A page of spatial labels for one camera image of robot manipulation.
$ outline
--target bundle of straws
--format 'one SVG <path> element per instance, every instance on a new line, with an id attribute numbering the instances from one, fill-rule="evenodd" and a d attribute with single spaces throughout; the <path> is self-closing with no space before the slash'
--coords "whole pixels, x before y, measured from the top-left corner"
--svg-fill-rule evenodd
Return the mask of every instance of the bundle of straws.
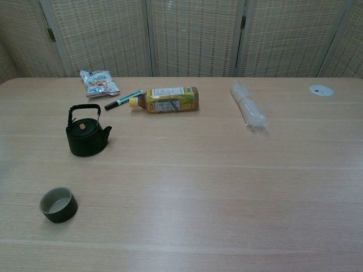
<path id="1" fill-rule="evenodd" d="M 253 132 L 268 134 L 266 118 L 252 100 L 248 88 L 244 84 L 241 86 L 237 81 L 234 81 L 232 95 L 242 112 L 246 127 Z"/>

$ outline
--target kettle handle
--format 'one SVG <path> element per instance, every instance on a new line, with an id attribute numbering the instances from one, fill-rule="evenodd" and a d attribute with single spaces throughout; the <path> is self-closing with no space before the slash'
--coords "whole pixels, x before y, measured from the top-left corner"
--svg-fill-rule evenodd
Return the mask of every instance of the kettle handle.
<path id="1" fill-rule="evenodd" d="M 75 105 L 73 107 L 71 107 L 69 109 L 69 113 L 68 113 L 68 126 L 72 125 L 72 112 L 75 111 L 76 109 L 97 109 L 97 124 L 98 124 L 98 120 L 100 119 L 100 115 L 101 115 L 101 107 L 97 104 L 81 104 L 81 105 Z"/>

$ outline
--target snack bag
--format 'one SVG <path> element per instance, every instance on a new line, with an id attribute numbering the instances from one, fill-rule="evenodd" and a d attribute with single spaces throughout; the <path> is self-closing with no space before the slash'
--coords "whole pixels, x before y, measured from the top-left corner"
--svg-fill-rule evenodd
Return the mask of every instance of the snack bag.
<path id="1" fill-rule="evenodd" d="M 112 81 L 109 71 L 87 72 L 81 70 L 79 75 L 87 88 L 87 97 L 118 95 L 120 93 L 116 83 Z"/>

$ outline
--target kettle spout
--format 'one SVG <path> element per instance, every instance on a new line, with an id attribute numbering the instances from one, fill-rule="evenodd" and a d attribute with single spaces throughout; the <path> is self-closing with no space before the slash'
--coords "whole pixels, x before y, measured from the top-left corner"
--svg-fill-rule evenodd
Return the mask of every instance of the kettle spout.
<path id="1" fill-rule="evenodd" d="M 108 136 L 109 136 L 109 132 L 111 131 L 112 127 L 111 126 L 107 126 L 102 130 L 102 138 L 104 139 L 104 141 L 107 141 Z"/>

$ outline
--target white disc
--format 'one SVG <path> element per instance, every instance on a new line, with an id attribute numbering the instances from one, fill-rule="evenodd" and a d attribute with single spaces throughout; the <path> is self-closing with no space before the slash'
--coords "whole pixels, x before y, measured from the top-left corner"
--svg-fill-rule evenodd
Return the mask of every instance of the white disc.
<path id="1" fill-rule="evenodd" d="M 314 95 L 331 96 L 334 94 L 332 89 L 324 85 L 312 85 L 309 87 L 309 90 Z"/>

